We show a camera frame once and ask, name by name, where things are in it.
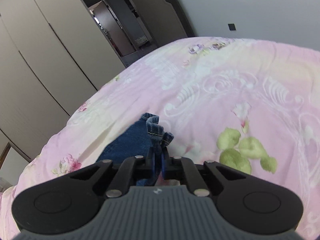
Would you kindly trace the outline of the blue denim jeans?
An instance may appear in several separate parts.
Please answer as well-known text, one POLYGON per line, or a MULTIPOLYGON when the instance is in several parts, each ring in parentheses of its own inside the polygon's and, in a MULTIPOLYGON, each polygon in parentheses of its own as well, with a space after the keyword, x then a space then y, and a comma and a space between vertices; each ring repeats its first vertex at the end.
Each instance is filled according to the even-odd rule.
POLYGON ((121 164, 125 159, 136 155, 150 157, 152 177, 138 181, 137 185, 153 186, 162 169, 163 150, 173 139, 174 135, 166 132, 159 124, 159 116, 144 113, 138 121, 104 148, 97 161, 111 159, 114 164, 121 164))

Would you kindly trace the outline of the white wooden-top nightstand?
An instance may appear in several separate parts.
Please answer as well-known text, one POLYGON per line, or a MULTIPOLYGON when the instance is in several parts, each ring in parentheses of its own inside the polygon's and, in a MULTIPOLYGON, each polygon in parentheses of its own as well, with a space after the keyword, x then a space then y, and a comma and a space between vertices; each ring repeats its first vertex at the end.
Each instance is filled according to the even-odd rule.
POLYGON ((16 185, 25 167, 29 164, 10 144, 1 154, 1 192, 16 185))

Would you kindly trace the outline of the pink floral bed cover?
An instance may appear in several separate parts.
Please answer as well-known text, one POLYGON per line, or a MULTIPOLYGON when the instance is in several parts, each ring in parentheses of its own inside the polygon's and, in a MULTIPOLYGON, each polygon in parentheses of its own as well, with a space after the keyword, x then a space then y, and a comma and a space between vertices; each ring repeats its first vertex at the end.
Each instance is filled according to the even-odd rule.
POLYGON ((174 135, 172 156, 217 161, 235 149, 256 177, 301 198, 297 232, 319 236, 319 52, 272 41, 194 37, 133 63, 84 102, 1 193, 1 239, 19 229, 11 205, 23 190, 94 163, 144 113, 174 135))

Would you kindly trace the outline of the beige wardrobe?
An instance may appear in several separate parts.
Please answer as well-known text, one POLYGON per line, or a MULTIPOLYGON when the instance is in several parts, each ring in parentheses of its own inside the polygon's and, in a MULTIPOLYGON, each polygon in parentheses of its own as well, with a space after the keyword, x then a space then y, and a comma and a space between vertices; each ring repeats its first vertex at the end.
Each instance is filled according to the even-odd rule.
POLYGON ((82 0, 1 0, 1 132, 25 159, 123 70, 82 0))

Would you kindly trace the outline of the beige open door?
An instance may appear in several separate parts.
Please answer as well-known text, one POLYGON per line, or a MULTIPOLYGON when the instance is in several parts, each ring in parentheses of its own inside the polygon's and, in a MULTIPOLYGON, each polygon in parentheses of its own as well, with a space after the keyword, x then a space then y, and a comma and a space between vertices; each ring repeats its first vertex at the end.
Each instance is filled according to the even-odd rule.
POLYGON ((160 47, 187 37, 174 7, 166 0, 132 0, 132 2, 160 47))

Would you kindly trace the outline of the black wall socket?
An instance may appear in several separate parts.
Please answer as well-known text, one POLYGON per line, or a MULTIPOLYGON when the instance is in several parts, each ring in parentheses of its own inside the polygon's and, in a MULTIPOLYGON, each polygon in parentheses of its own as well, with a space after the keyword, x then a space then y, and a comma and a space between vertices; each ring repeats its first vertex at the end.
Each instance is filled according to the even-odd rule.
POLYGON ((229 27, 229 30, 230 30, 230 31, 236 31, 236 26, 235 26, 234 23, 229 23, 229 24, 228 24, 228 27, 229 27))

